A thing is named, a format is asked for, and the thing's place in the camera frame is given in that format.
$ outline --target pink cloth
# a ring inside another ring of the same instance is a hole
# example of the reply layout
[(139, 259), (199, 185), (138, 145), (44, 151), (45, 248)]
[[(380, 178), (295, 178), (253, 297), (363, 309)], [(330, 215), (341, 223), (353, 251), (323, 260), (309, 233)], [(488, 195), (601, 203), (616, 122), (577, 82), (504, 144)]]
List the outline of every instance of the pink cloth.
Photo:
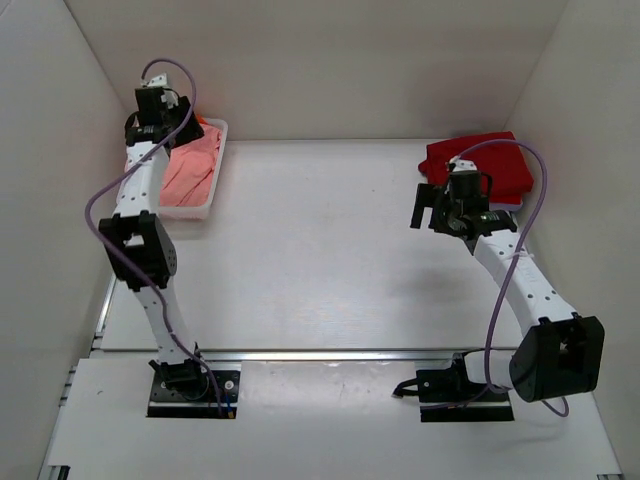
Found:
[(160, 191), (161, 206), (198, 207), (207, 202), (222, 132), (211, 125), (203, 124), (202, 129), (204, 137), (171, 150)]

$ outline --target folded red cloth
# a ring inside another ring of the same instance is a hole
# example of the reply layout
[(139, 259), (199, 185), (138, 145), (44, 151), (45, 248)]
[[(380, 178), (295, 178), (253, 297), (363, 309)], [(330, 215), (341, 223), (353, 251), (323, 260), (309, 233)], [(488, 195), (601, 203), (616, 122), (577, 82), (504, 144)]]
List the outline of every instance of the folded red cloth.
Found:
[[(497, 138), (515, 140), (511, 132), (497, 132), (451, 138), (427, 145), (427, 159), (420, 163), (418, 170), (429, 183), (444, 185), (449, 175), (447, 163), (452, 157), (480, 142)], [(533, 177), (517, 145), (488, 145), (465, 155), (465, 160), (473, 161), (478, 170), (493, 178), (492, 203), (519, 204), (521, 195), (533, 188)]]

